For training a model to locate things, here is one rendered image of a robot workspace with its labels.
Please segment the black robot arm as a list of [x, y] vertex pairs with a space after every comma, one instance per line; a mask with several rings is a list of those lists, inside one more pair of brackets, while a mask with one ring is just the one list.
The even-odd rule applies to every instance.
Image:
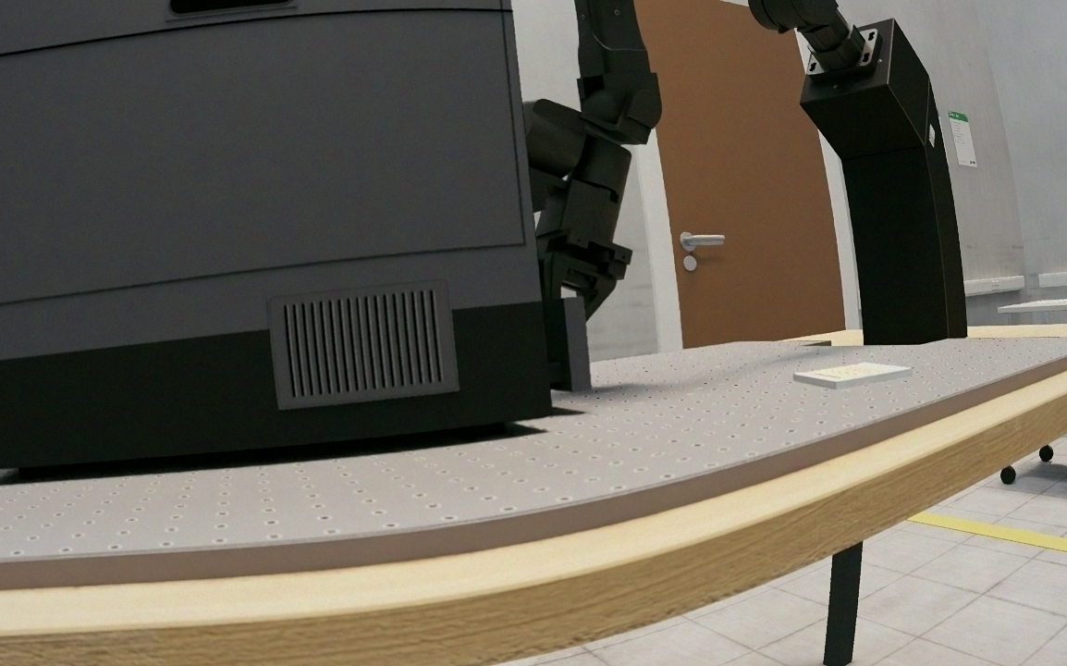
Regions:
[[[633, 0], [574, 4], [582, 111], [545, 98], [522, 102], [534, 215], [541, 211], [537, 239], [567, 228], [596, 235], [607, 195], [598, 187], [623, 199], [633, 157], [623, 146], [647, 144], [663, 115], [657, 73], [649, 70]], [[883, 35], [877, 29], [859, 32], [835, 0], [748, 0], [748, 5], [766, 29], [783, 34], [797, 27], [803, 34], [812, 52], [805, 73], [812, 81], [877, 68]]]

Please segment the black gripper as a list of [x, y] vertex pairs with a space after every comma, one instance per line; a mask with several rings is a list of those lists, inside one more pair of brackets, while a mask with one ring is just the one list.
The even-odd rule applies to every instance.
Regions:
[[633, 256], [633, 250], [614, 243], [622, 200], [598, 189], [607, 195], [596, 236], [567, 228], [536, 239], [542, 301], [559, 299], [560, 288], [575, 291], [576, 298], [584, 297], [587, 321], [625, 279]]

